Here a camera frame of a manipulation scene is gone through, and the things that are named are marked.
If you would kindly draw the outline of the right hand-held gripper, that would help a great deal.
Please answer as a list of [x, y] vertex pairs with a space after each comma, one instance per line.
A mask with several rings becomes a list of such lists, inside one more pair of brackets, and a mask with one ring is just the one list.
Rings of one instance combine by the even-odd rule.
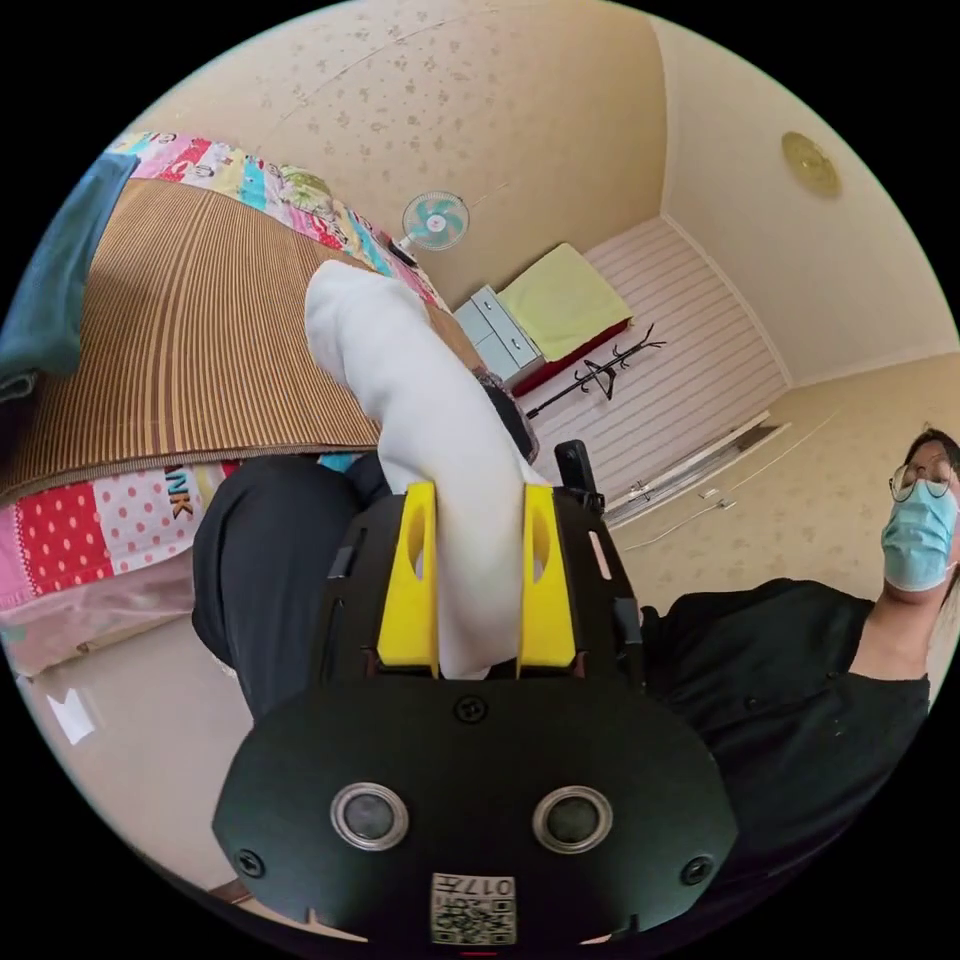
[[499, 382], [482, 382], [481, 386], [515, 443], [520, 456], [527, 463], [533, 463], [539, 453], [539, 441], [530, 419], [518, 406], [510, 392]]

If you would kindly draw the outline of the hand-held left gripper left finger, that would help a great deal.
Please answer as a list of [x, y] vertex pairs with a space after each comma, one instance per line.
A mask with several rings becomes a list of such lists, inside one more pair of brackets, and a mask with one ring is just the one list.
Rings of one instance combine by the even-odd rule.
[[418, 482], [402, 512], [381, 618], [377, 655], [387, 669], [439, 667], [436, 495]]

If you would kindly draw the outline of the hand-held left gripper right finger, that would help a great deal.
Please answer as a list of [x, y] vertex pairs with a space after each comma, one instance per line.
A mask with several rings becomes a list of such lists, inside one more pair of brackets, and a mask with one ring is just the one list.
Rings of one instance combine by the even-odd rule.
[[519, 669], [568, 669], [576, 657], [566, 568], [554, 504], [546, 486], [524, 495]]

